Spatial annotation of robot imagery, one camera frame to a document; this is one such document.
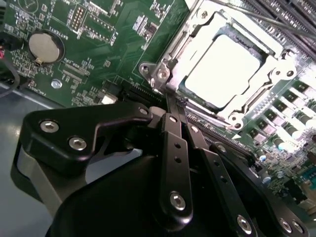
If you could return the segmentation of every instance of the black plastic bracket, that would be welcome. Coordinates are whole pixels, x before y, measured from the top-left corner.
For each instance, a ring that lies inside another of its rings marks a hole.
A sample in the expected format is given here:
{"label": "black plastic bracket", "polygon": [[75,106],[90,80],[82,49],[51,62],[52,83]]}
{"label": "black plastic bracket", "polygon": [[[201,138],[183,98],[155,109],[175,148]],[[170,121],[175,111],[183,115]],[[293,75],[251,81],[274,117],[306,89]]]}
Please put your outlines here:
{"label": "black plastic bracket", "polygon": [[[96,153],[95,144],[99,135],[108,129],[126,125],[146,125],[152,119],[148,108],[133,102],[66,110],[28,114],[23,120],[20,141],[28,155],[67,176],[80,175],[86,169]],[[44,121],[52,121],[56,125],[53,129],[43,129],[41,123]],[[70,140],[75,137],[85,142],[83,149],[70,146]]]}
{"label": "black plastic bracket", "polygon": [[240,159],[233,156],[230,151],[223,152],[221,143],[214,143],[210,148],[219,154],[225,167],[234,174],[239,188],[246,191],[246,195],[242,195],[241,199],[247,203],[248,211],[252,212],[264,235],[270,237],[309,236],[301,220],[266,188]]}
{"label": "black plastic bracket", "polygon": [[184,228],[193,217],[187,141],[181,138],[181,122],[176,114],[161,118],[163,139],[159,205],[170,231]]}
{"label": "black plastic bracket", "polygon": [[220,157],[208,150],[202,133],[193,125],[185,126],[187,134],[195,152],[195,158],[201,158],[208,177],[220,200],[228,226],[234,236],[256,237],[257,232],[249,214],[247,213],[230,176]]}

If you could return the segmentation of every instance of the black metal arm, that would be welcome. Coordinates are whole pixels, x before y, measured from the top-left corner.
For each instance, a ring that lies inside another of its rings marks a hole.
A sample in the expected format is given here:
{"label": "black metal arm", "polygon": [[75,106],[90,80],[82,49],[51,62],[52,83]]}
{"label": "black metal arm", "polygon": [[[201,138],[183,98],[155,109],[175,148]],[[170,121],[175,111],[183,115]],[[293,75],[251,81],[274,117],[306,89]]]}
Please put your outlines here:
{"label": "black metal arm", "polygon": [[[25,117],[12,179],[54,216],[49,236],[309,236],[229,147],[209,149],[183,105],[167,104],[166,113],[121,102]],[[143,156],[85,183],[89,162],[134,148]]]}

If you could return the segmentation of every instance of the silver screw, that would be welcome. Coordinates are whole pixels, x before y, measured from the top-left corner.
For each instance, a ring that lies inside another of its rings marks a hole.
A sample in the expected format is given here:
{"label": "silver screw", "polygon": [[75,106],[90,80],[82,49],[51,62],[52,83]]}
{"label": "silver screw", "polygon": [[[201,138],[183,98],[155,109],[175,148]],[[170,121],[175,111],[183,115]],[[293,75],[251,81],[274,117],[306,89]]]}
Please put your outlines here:
{"label": "silver screw", "polygon": [[252,229],[251,229],[251,225],[249,224],[249,222],[241,215],[238,215],[237,217],[237,222],[238,225],[240,226],[240,228],[247,234],[251,234],[252,233]]}
{"label": "silver screw", "polygon": [[191,129],[193,130],[193,132],[196,132],[196,133],[198,133],[198,129],[197,129],[196,127],[194,127],[194,126],[191,126]]}
{"label": "silver screw", "polygon": [[298,232],[300,233],[304,233],[302,227],[296,222],[296,221],[292,221],[294,227],[298,230]]}
{"label": "silver screw", "polygon": [[149,69],[148,69],[148,67],[143,66],[143,67],[142,67],[142,71],[143,71],[144,73],[148,73],[148,72],[149,72]]}
{"label": "silver screw", "polygon": [[207,16],[208,16],[208,12],[206,10],[203,10],[202,8],[200,8],[197,11],[197,19],[198,20],[204,20]]}
{"label": "silver screw", "polygon": [[155,87],[155,79],[153,79],[153,78],[150,79],[150,86],[151,86],[151,88]]}
{"label": "silver screw", "polygon": [[218,145],[217,146],[219,150],[221,150],[222,152],[226,152],[225,147],[223,147],[222,145]]}
{"label": "silver screw", "polygon": [[202,16],[202,19],[205,19],[208,16],[207,11],[202,12],[201,16]]}
{"label": "silver screw", "polygon": [[158,70],[157,76],[160,80],[166,80],[170,76],[170,70],[168,68],[160,68]]}
{"label": "silver screw", "polygon": [[288,233],[292,233],[292,228],[283,218],[280,218],[279,221],[283,229],[285,229]]}
{"label": "silver screw", "polygon": [[52,81],[51,81],[51,87],[53,87],[54,89],[60,89],[62,86],[63,86],[63,84],[62,84],[62,82],[60,81],[60,80],[58,80],[58,79],[53,79]]}
{"label": "silver screw", "polygon": [[142,114],[144,114],[144,115],[147,115],[147,114],[148,114],[148,112],[147,112],[146,110],[144,110],[143,108],[139,108],[139,111],[140,111]]}
{"label": "silver screw", "polygon": [[177,122],[177,119],[176,119],[175,117],[170,116],[169,118],[170,118],[170,120],[171,120],[171,121],[173,121],[173,122]]}
{"label": "silver screw", "polygon": [[184,201],[183,197],[181,197],[180,194],[172,193],[170,195],[170,202],[171,202],[171,205],[173,205],[173,207],[179,211],[182,211],[184,210],[184,208],[186,208],[186,202]]}
{"label": "silver screw", "polygon": [[42,131],[49,133],[57,132],[59,130],[58,124],[49,120],[41,122],[39,126]]}
{"label": "silver screw", "polygon": [[82,151],[87,147],[87,143],[80,137],[73,137],[69,140],[69,146],[77,151]]}

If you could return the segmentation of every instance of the cable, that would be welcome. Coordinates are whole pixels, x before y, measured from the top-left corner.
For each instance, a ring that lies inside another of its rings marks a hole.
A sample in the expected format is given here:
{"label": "cable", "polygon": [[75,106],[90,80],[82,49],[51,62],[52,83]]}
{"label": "cable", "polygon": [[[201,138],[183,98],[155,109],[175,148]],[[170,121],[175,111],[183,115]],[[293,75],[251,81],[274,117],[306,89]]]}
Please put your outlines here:
{"label": "cable", "polygon": [[260,19],[260,20],[262,20],[262,21],[265,21],[265,22],[267,22],[267,23],[270,23],[271,25],[274,25],[274,26],[276,26],[276,27],[284,28],[284,29],[286,29],[286,30],[292,32],[293,34],[295,34],[295,35],[297,35],[297,36],[304,36],[304,37],[307,37],[307,38],[311,38],[311,39],[313,39],[313,40],[316,40],[316,35],[312,35],[312,34],[307,33],[307,32],[305,32],[305,31],[297,30],[297,29],[295,29],[295,28],[293,28],[293,27],[291,27],[291,26],[288,26],[288,25],[286,25],[286,24],[284,24],[284,23],[282,23],[282,22],[279,22],[279,21],[277,21],[277,20],[271,19],[271,18],[269,18],[269,17],[261,16],[261,15],[259,15],[259,14],[257,14],[257,13],[254,13],[254,12],[252,12],[252,11],[249,11],[249,10],[247,10],[247,9],[245,9],[245,8],[242,8],[242,7],[239,7],[239,6],[235,6],[235,5],[230,4],[230,3],[222,2],[221,0],[211,0],[211,1],[214,2],[214,3],[217,3],[217,4],[219,4],[219,5],[229,7],[229,8],[231,8],[231,9],[233,9],[233,10],[240,11],[240,12],[242,12],[242,13],[245,14],[245,15],[255,17],[255,18],[257,18],[257,19]]}
{"label": "cable", "polygon": [[14,82],[10,86],[10,88],[8,90],[0,93],[0,98],[2,98],[2,97],[7,96],[8,94],[10,94],[14,89],[16,89],[19,86],[21,79],[20,79],[20,76],[19,76],[18,72],[16,71],[16,69],[14,68],[12,63],[10,63],[5,58],[0,58],[0,61],[2,61],[6,65],[6,67],[10,70],[10,72],[14,76]]}

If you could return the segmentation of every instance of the motherboard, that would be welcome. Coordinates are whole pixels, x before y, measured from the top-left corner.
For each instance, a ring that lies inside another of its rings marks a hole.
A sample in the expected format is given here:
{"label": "motherboard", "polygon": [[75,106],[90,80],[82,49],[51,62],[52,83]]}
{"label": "motherboard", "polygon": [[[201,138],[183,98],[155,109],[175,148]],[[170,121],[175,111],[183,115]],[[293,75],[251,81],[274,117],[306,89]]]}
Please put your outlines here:
{"label": "motherboard", "polygon": [[63,107],[173,91],[207,141],[252,154],[315,215],[313,0],[8,0],[2,31],[23,42],[4,56],[29,90]]}
{"label": "motherboard", "polygon": [[35,93],[64,107],[98,104],[108,82],[149,88],[138,63],[156,62],[187,14],[182,0],[12,0],[4,31],[27,43],[6,57]]}

